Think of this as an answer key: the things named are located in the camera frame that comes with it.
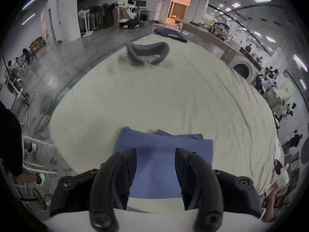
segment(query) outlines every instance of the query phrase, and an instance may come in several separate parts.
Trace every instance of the standing fan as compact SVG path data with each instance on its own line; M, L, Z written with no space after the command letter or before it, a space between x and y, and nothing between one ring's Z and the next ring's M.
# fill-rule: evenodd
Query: standing fan
M83 37L91 35L93 31L90 31L90 27L89 27L89 10L80 10L78 12L78 16L81 19L85 19L86 33L83 35Z

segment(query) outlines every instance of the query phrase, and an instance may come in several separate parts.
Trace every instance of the person's arm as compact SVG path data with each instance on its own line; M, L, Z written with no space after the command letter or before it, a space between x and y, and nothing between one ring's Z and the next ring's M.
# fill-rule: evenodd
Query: person's arm
M264 222L269 222L273 219L274 212L273 207L275 205L275 197L276 197L277 187L274 186L272 192L267 197L267 206L266 206L266 212L264 215Z

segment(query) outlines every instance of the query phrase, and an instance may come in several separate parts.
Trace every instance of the white shoe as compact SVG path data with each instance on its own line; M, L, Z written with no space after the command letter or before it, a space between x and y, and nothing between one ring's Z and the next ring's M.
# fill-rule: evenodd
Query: white shoe
M37 185L42 186L45 181L45 174L39 173L39 176L41 177L41 183L37 183Z
M31 147L31 152L29 153L30 155L32 155L34 152L37 151L37 145L36 144L30 144Z

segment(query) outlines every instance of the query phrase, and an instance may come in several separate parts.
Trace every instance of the black pants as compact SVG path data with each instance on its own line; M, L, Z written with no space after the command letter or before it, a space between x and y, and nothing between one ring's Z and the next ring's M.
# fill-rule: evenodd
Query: black pants
M10 173L18 176L23 172L23 142L20 123L15 115L8 110L1 127L0 157Z

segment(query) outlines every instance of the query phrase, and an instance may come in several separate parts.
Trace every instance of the blue cloth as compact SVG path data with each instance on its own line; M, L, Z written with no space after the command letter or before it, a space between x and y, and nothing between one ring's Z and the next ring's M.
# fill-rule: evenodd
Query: blue cloth
M158 35L161 35L161 36L164 36L164 37L168 37L168 38L172 38L172 39L175 39L175 40L179 40L181 42L185 42L185 43L188 42L184 37L182 37L180 35L180 33L178 33L175 30L172 30L172 29L156 28L154 30L154 33L158 34Z
M114 152L131 148L137 152L136 174L130 190L132 198L181 198L175 171L176 148L196 152L210 165L213 159L212 140L189 139L168 133L164 136L154 135L125 127L118 137Z
M160 136L168 136L168 137L184 137L189 139L195 139L195 140L201 140L204 139L202 134L185 134L185 135L172 135L169 134L163 130L157 130L154 135L160 135Z

